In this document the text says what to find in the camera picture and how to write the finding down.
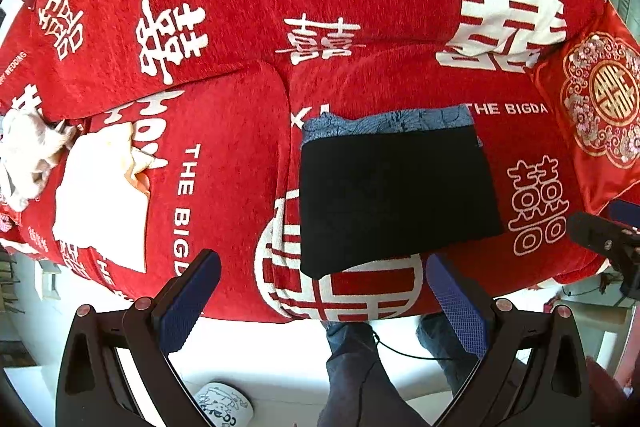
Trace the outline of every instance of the folded black cloth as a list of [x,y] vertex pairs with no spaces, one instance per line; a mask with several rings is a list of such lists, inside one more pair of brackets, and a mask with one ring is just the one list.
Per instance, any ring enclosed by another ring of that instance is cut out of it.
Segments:
[[302,147],[300,270],[312,279],[502,232],[473,125]]

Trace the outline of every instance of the blue gripper pad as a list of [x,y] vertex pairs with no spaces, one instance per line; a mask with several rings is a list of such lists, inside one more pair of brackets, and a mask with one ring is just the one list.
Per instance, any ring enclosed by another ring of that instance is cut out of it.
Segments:
[[495,320],[491,297],[475,281],[462,277],[442,254],[432,254],[424,272],[462,346],[484,357]]
[[162,292],[154,310],[154,327],[158,346],[165,356],[182,349],[216,289],[221,272],[218,254],[202,250],[182,276]]
[[640,206],[623,200],[609,203],[609,219],[640,229]]

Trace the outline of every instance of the crumpled white cloth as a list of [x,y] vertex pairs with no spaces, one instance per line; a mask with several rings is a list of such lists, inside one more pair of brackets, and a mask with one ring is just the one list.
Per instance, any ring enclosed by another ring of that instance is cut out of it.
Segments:
[[142,171],[155,158],[131,146],[133,132],[132,123],[121,123],[76,140],[56,191],[53,237],[146,273],[149,185]]
[[10,109],[2,120],[0,192],[17,212],[27,208],[47,185],[62,150],[70,147],[76,128],[60,122],[49,127],[33,108]]

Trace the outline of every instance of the person's leg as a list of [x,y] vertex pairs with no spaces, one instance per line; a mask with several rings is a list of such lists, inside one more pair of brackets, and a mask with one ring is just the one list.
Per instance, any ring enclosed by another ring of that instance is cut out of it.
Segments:
[[325,325],[329,399],[318,427],[429,427],[389,380],[367,323]]
[[438,360],[438,363],[444,371],[453,396],[456,396],[467,377],[476,367],[478,357],[468,353],[462,347],[444,313],[422,316],[415,333],[420,345],[435,358],[453,359]]

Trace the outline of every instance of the metal screw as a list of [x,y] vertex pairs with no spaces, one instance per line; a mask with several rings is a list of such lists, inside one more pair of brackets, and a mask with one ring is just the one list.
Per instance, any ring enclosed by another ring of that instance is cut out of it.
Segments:
[[143,312],[151,308],[152,300],[149,297],[141,297],[136,301],[134,306],[139,312]]
[[564,319],[571,317],[571,308],[569,308],[569,306],[560,305],[556,308],[556,311],[558,311],[558,315]]
[[501,312],[510,312],[513,310],[513,304],[508,299],[498,299],[495,301],[495,307]]
[[89,306],[89,304],[83,304],[78,308],[78,311],[76,311],[76,315],[78,317],[86,317],[90,312],[91,306]]

